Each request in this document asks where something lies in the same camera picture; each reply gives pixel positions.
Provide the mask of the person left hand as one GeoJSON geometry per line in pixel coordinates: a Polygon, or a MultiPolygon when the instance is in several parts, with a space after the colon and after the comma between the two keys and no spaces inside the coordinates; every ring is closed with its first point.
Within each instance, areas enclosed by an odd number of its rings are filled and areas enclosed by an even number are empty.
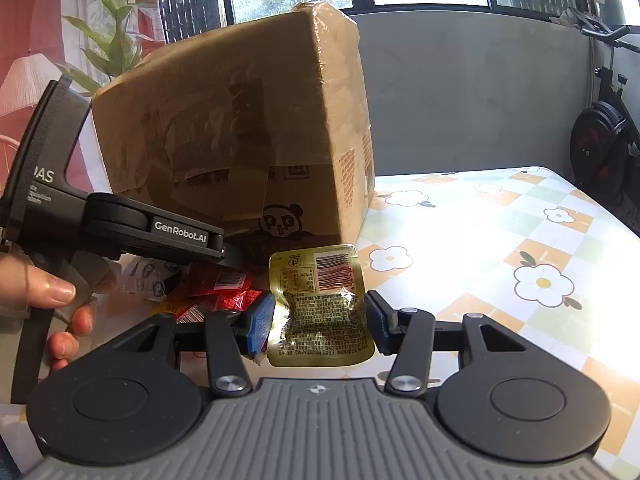
{"type": "MultiPolygon", "coordinates": [[[[69,306],[76,297],[76,287],[53,274],[36,268],[24,257],[1,255],[1,307],[30,307],[42,310],[69,306]]],[[[78,355],[81,337],[92,333],[96,325],[98,300],[92,296],[70,316],[66,330],[48,339],[50,371],[62,370],[78,355]]]]}

